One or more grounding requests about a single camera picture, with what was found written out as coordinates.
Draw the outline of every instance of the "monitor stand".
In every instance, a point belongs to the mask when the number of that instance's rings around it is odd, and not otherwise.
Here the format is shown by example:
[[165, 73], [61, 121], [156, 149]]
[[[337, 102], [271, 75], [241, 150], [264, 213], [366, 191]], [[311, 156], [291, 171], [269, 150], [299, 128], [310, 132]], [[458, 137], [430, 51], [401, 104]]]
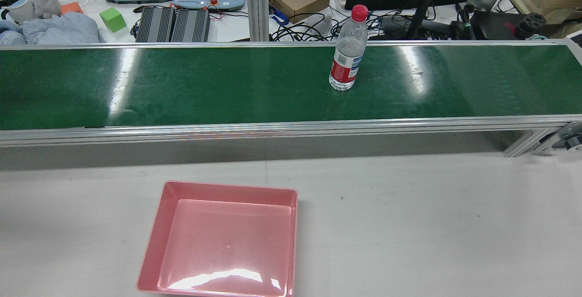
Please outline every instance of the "monitor stand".
[[382, 27], [384, 28], [385, 36], [390, 40], [418, 40], [420, 27], [430, 30], [428, 28], [430, 26], [428, 22], [430, 21], [424, 20], [424, 17], [431, 3], [432, 0], [420, 0], [412, 20], [402, 16], [384, 17], [382, 19]]

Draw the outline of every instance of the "light blue cloth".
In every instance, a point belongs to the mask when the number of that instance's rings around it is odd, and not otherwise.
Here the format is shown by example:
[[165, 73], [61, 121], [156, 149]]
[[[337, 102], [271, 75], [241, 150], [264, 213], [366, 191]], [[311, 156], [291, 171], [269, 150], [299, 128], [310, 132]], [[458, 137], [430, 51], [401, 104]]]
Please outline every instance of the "light blue cloth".
[[50, 19], [25, 21], [22, 34], [28, 44], [77, 45], [104, 42], [97, 23], [89, 16], [71, 11]]

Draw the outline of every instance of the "green cube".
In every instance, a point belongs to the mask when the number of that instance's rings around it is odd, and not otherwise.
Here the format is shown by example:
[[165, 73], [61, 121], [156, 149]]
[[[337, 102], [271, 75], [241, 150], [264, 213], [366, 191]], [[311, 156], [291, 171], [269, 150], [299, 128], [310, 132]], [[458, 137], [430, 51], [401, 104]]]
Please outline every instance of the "green cube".
[[104, 10], [99, 13], [103, 23], [109, 28], [112, 32], [117, 32], [122, 28], [125, 28], [127, 24], [125, 24], [125, 20], [123, 16], [117, 9], [111, 7], [110, 9]]

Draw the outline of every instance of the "red label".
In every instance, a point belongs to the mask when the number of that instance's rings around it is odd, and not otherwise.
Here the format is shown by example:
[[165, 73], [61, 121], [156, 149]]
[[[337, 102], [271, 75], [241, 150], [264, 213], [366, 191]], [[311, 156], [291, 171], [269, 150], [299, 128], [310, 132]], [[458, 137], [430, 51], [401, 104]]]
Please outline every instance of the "red label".
[[349, 83], [356, 79], [356, 76], [350, 76], [351, 69], [349, 67], [343, 67], [340, 64], [337, 64], [337, 61], [333, 60], [333, 66], [331, 67], [331, 76], [341, 82], [341, 83]]

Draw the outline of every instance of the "bottle label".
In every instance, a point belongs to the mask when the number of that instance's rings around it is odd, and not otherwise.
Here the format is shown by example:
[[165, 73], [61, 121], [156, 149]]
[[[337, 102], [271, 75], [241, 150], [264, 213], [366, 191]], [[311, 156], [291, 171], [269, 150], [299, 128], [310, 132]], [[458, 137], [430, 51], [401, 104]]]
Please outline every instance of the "bottle label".
[[336, 48], [335, 55], [333, 55], [331, 76], [341, 83], [352, 82], [356, 79], [362, 56], [364, 55], [348, 57]]

